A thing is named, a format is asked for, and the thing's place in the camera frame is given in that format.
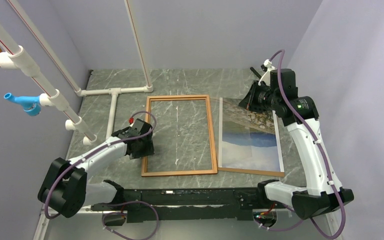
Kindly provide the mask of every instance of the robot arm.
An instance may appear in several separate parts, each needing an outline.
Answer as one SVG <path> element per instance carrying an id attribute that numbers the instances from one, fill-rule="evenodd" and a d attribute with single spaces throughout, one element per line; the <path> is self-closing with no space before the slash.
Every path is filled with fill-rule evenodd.
<path id="1" fill-rule="evenodd" d="M 327 162 L 332 181 L 328 179 L 325 162 L 316 145 L 320 143 L 325 149 L 316 105 L 308 96 L 298 97 L 294 71 L 285 68 L 280 71 L 267 69 L 264 76 L 268 72 L 270 81 L 267 77 L 262 77 L 260 81 L 254 81 L 249 93 L 239 103 L 239 106 L 257 113 L 275 111 L 276 115 L 282 118 L 284 126 L 298 149 L 305 172 L 306 187 L 296 187 L 278 180 L 268 180 L 258 184 L 258 193 L 263 202 L 276 201 L 292 206 L 296 214 L 303 220 L 333 212 L 340 205 L 331 185 L 334 185 L 338 191 L 344 205 L 351 202 L 354 195 L 351 189 L 342 188 L 342 183 L 335 174 L 329 157 L 327 157 Z M 313 142 L 310 131 L 287 107 L 280 94 L 278 74 L 281 74 L 282 87 L 287 100 L 317 135 L 318 142 Z"/>
<path id="2" fill-rule="evenodd" d="M 105 142 L 92 150 L 68 160 L 55 159 L 49 167 L 37 198 L 46 202 L 50 189 L 63 171 L 79 160 L 80 164 L 73 167 L 51 194 L 49 206 L 66 218 L 76 214 L 82 206 L 96 203 L 123 202 L 123 188 L 109 180 L 98 184 L 88 184 L 88 180 L 99 170 L 111 162 L 129 155 L 130 159 L 141 158 L 154 154 L 152 133 L 148 133 L 151 125 L 141 119 L 136 119 L 132 126 L 114 132 Z"/>

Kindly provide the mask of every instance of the white wall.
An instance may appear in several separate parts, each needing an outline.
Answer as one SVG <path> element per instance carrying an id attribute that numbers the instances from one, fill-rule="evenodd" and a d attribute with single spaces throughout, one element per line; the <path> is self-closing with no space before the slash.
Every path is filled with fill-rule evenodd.
<path id="1" fill-rule="evenodd" d="M 88 68 L 141 67 L 124 1 L 50 1 Z M 276 49 L 294 52 L 322 0 L 129 2 L 148 67 L 193 69 L 258 67 Z"/>
<path id="2" fill-rule="evenodd" d="M 46 0 L 19 2 L 77 83 L 85 87 L 88 69 L 53 7 Z M 81 98 L 74 94 L 6 0 L 0 0 L 0 22 L 78 110 Z M 64 129 L 66 117 L 58 110 L 43 108 L 38 116 L 30 117 L 21 106 L 4 100 L 8 92 L 16 96 L 37 96 L 42 91 L 21 71 L 0 69 L 0 240 L 28 240 L 33 238 L 38 224 L 42 204 L 37 194 L 41 183 L 50 163 L 57 157 L 65 157 L 72 133 Z"/>
<path id="3" fill-rule="evenodd" d="M 123 0 L 49 0 L 89 69 L 140 69 Z"/>
<path id="4" fill-rule="evenodd" d="M 384 239 L 384 1 L 324 0 L 289 67 L 355 200 L 347 240 Z"/>

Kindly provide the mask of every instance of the wooden picture frame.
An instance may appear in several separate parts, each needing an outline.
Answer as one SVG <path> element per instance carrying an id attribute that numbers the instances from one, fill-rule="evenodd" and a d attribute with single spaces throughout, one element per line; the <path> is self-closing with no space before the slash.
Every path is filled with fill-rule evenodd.
<path id="1" fill-rule="evenodd" d="M 214 140 L 213 120 L 211 117 L 210 96 L 203 95 L 168 95 L 168 96 L 148 96 L 146 100 L 146 111 L 151 112 L 151 103 L 158 101 L 191 101 L 191 100 L 205 100 L 206 116 L 208 121 L 208 135 L 209 135 L 209 149 L 211 155 L 211 169 L 208 170 L 185 170 L 185 171 L 157 171 L 148 172 L 148 157 L 142 158 L 142 177 L 163 177 L 163 176 L 185 176 L 185 175 L 203 175 L 203 174 L 216 174 L 217 157 L 216 157 L 216 144 Z M 146 115 L 145 121 L 150 123 L 151 116 Z"/>

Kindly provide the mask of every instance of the purple cable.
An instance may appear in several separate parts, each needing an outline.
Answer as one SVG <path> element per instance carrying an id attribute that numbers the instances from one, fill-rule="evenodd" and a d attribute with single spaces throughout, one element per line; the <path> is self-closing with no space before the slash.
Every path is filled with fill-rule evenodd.
<path id="1" fill-rule="evenodd" d="M 282 60 L 284 58 L 284 55 L 285 55 L 285 50 L 284 49 L 281 49 L 279 51 L 277 51 L 269 60 L 272 61 L 279 53 L 281 53 L 280 55 L 280 58 L 279 58 L 279 63 L 277 65 L 277 70 L 278 71 L 281 71 L 282 69 Z M 277 83 L 279 85 L 279 88 L 280 88 L 280 94 L 282 95 L 282 98 L 283 100 L 285 101 L 287 107 L 292 111 L 292 113 L 304 124 L 304 126 L 307 128 L 307 130 L 310 132 L 312 138 L 314 141 L 317 141 L 317 136 L 316 136 L 316 133 L 311 129 L 311 127 L 309 126 L 309 124 L 304 120 L 304 118 L 294 109 L 294 107 L 291 105 L 291 103 L 288 101 L 287 97 L 286 97 L 286 94 L 285 94 L 285 91 L 284 91 L 284 88 L 283 88 L 283 85 L 282 85 L 282 79 L 281 79 L 281 74 L 277 74 Z M 329 166 L 329 161 L 328 161 L 328 157 L 325 153 L 325 150 L 323 149 L 322 145 L 320 143 L 317 143 L 317 147 L 318 147 L 318 150 L 320 151 L 321 153 L 321 156 L 323 157 L 323 161 L 324 161 L 324 165 L 326 167 L 326 172 L 327 172 L 327 179 L 329 181 L 333 181 L 332 179 L 332 174 L 331 174 L 331 168 Z M 314 224 L 315 228 L 320 232 L 321 235 L 323 235 L 323 237 L 327 238 L 327 239 L 336 239 L 337 237 L 339 237 L 342 233 L 342 231 L 344 230 L 344 227 L 345 227 L 345 220 L 346 220 L 346 216 L 345 216 L 345 208 L 344 208 L 344 203 L 342 202 L 342 199 L 341 199 L 341 196 L 339 195 L 338 193 L 338 190 L 337 188 L 335 187 L 334 184 L 330 185 L 333 189 L 333 192 L 336 196 L 336 199 L 339 203 L 339 207 L 340 207 L 340 213 L 341 213 L 341 221 L 340 221 L 340 225 L 339 225 L 339 228 L 338 228 L 338 231 L 333 234 L 332 236 L 329 236 L 327 235 L 326 233 L 324 233 L 320 227 L 317 225 L 317 223 L 313 220 L 313 218 L 310 218 L 311 219 L 311 222 Z"/>
<path id="2" fill-rule="evenodd" d="M 119 206 L 124 206 L 124 205 L 129 205 L 129 204 L 143 204 L 143 205 L 146 205 L 148 207 L 150 207 L 152 209 L 152 211 L 155 213 L 155 217 L 156 217 L 156 225 L 155 225 L 155 229 L 153 230 L 153 232 L 145 237 L 145 238 L 142 238 L 142 239 L 133 239 L 133 238 L 129 238 L 127 236 L 124 236 L 123 234 L 117 232 L 117 231 L 114 231 L 112 230 L 111 228 L 107 227 L 105 225 L 105 218 L 108 217 L 108 216 L 111 216 L 111 215 L 123 215 L 124 213 L 119 213 L 119 212 L 110 212 L 108 214 L 105 214 L 102 218 L 102 225 L 103 227 L 110 231 L 111 233 L 121 237 L 121 238 L 124 238 L 126 240 L 148 240 L 150 238 L 152 238 L 152 236 L 157 232 L 158 230 L 158 227 L 160 226 L 160 219 L 158 218 L 158 213 L 157 213 L 157 210 L 155 210 L 155 208 L 153 206 L 151 206 L 151 204 L 147 203 L 147 202 L 144 202 L 144 201 L 127 201 L 127 202 L 124 202 L 124 203 L 119 203 L 119 204 L 107 204 L 108 207 L 119 207 Z"/>
<path id="3" fill-rule="evenodd" d="M 289 210 L 289 211 L 295 213 L 295 211 L 294 211 L 290 206 L 288 206 L 288 205 L 286 205 L 286 204 L 283 204 L 283 203 L 282 203 L 282 205 L 285 207 L 285 209 L 287 209 L 287 210 Z"/>
<path id="4" fill-rule="evenodd" d="M 152 126 L 152 128 L 145 134 L 142 134 L 142 135 L 139 135 L 139 136 L 134 136 L 134 137 L 128 137 L 128 138 L 125 138 L 125 139 L 120 139 L 120 140 L 117 140 L 117 141 L 113 141 L 109 144 L 106 144 L 106 145 L 103 145 L 103 146 L 100 146 L 98 147 L 97 149 L 95 149 L 94 151 L 92 151 L 91 153 L 89 153 L 88 155 L 86 155 L 84 158 L 76 161 L 75 163 L 73 163 L 72 165 L 70 165 L 69 167 L 67 167 L 66 170 L 64 170 L 55 180 L 55 182 L 53 182 L 52 186 L 50 187 L 49 189 L 49 192 L 46 196 L 46 200 L 45 200 L 45 206 L 44 206 L 44 213 L 45 213 L 45 217 L 47 219 L 54 219 L 56 217 L 58 217 L 60 215 L 60 213 L 57 213 L 55 215 L 49 215 L 49 202 L 51 201 L 51 196 L 52 196 L 52 193 L 54 192 L 55 188 L 57 187 L 58 183 L 63 179 L 63 177 L 71 170 L 73 169 L 75 166 L 79 165 L 80 163 L 82 163 L 83 161 L 86 161 L 87 159 L 93 157 L 95 154 L 99 153 L 101 150 L 103 149 L 106 149 L 114 144 L 118 144 L 118 143 L 122 143 L 122 142 L 125 142 L 125 141 L 130 141 L 130 140 L 136 140 L 136 139 L 140 139 L 140 138 L 143 138 L 147 135 L 149 135 L 150 133 L 152 133 L 152 131 L 154 131 L 155 127 L 157 126 L 157 119 L 155 118 L 154 115 L 152 115 L 152 113 L 148 112 L 148 111 L 138 111 L 136 113 L 134 113 L 131 118 L 133 118 L 134 116 L 138 115 L 138 114 L 149 114 L 152 119 L 153 119 L 153 122 L 154 122 L 154 125 Z"/>

